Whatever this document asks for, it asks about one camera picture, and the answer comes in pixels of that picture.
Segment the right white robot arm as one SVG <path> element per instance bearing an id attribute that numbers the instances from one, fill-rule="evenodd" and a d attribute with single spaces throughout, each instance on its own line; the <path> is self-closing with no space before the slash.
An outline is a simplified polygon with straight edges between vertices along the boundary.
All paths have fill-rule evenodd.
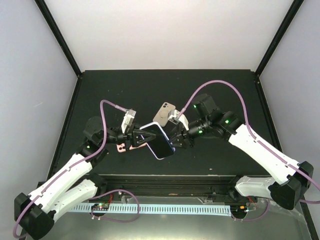
<path id="1" fill-rule="evenodd" d="M 175 124 L 170 134 L 173 146 L 193 147 L 196 138 L 208 133 L 227 141 L 270 174 L 270 177 L 241 176 L 228 187 L 228 198 L 234 202 L 251 196 L 272 199 L 282 208 L 292 210 L 311 185 L 313 166 L 307 161 L 300 163 L 284 155 L 232 111 L 222 112 L 210 95 L 200 94 L 192 104 L 198 115 L 193 122 L 188 122 L 185 115 L 176 109 L 167 115 L 168 121 Z"/>

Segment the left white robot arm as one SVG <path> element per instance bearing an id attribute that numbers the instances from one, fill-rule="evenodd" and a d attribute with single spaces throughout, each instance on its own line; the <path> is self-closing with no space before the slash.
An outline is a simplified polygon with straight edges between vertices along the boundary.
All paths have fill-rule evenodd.
<path id="1" fill-rule="evenodd" d="M 125 149 L 140 147 L 156 138 L 156 133 L 131 124 L 107 128 L 104 117 L 92 117 L 83 131 L 85 140 L 69 161 L 50 179 L 29 194 L 20 193 L 14 199 L 14 220 L 27 235 L 40 240 L 68 210 L 86 200 L 101 200 L 108 195 L 107 182 L 92 173 L 107 155 L 107 143 Z"/>

